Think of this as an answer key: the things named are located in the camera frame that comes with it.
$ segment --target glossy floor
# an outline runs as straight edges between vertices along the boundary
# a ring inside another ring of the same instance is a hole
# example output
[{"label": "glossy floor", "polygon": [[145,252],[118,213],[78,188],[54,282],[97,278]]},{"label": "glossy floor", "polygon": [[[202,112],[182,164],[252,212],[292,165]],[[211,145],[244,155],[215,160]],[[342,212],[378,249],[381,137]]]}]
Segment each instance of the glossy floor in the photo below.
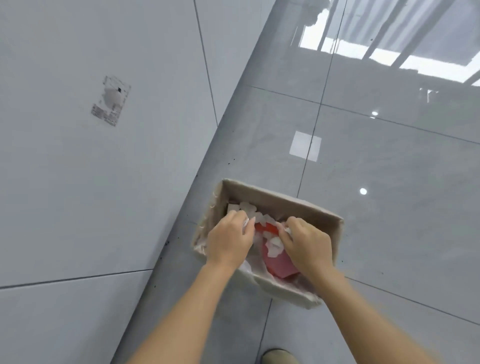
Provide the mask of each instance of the glossy floor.
[{"label": "glossy floor", "polygon": [[[354,287],[445,362],[478,362],[479,34],[475,0],[277,0],[114,362],[193,280],[190,238],[225,177],[343,216]],[[233,280],[203,362],[273,347],[354,362],[326,307]]]}]

